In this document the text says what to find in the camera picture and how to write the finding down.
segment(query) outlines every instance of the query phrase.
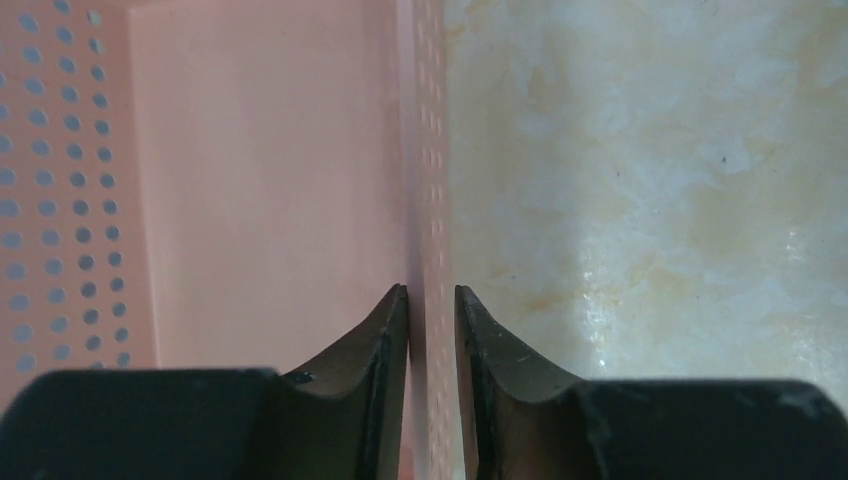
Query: dark metal piece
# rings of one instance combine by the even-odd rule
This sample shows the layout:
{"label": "dark metal piece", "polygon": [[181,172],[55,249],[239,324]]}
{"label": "dark metal piece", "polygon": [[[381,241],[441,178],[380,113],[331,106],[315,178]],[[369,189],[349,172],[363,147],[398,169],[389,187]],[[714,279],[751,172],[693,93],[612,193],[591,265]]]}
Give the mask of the dark metal piece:
{"label": "dark metal piece", "polygon": [[798,381],[583,381],[457,287],[468,478],[846,479],[848,424]]}
{"label": "dark metal piece", "polygon": [[406,289],[289,374],[60,371],[0,423],[0,478],[397,478]]}

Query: curved metal edge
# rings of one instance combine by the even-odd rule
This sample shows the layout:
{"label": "curved metal edge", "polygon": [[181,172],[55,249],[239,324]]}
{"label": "curved metal edge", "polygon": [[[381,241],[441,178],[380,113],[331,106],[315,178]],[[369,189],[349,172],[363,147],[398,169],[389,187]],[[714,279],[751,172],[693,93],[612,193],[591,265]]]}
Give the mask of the curved metal edge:
{"label": "curved metal edge", "polygon": [[496,322],[469,287],[455,293],[467,478],[595,478],[580,412],[562,400],[580,378]]}
{"label": "curved metal edge", "polygon": [[407,317],[406,289],[395,285],[353,330],[282,377],[42,375],[0,422],[0,478],[395,479]]}
{"label": "curved metal edge", "polygon": [[469,479],[848,478],[848,423],[809,383],[580,381],[462,286],[456,328]]}
{"label": "curved metal edge", "polygon": [[294,407],[282,429],[308,446],[286,448],[300,465],[291,478],[397,478],[408,316],[406,287],[395,285],[359,325],[282,376]]}

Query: white marble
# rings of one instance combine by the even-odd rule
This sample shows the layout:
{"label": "white marble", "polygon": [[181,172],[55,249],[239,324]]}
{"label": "white marble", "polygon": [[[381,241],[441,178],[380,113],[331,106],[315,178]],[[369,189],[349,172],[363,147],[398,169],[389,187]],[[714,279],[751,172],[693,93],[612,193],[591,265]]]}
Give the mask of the white marble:
{"label": "white marble", "polygon": [[455,276],[587,376],[848,406],[848,2],[449,0]]}

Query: beige marble surface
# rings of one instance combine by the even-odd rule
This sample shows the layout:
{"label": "beige marble surface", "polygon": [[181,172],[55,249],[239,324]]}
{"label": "beige marble surface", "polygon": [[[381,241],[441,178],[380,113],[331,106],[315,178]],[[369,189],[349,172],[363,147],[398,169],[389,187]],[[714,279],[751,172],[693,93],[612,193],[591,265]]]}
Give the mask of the beige marble surface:
{"label": "beige marble surface", "polygon": [[848,406],[848,2],[447,12],[458,282],[578,374]]}

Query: pink plastic basket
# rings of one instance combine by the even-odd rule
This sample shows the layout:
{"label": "pink plastic basket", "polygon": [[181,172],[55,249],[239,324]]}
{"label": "pink plastic basket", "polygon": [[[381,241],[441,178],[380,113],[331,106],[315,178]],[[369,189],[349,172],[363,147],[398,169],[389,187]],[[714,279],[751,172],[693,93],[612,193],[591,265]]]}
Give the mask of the pink plastic basket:
{"label": "pink plastic basket", "polygon": [[0,2],[0,404],[56,368],[285,371],[401,282],[416,468],[452,478],[442,38],[434,0]]}

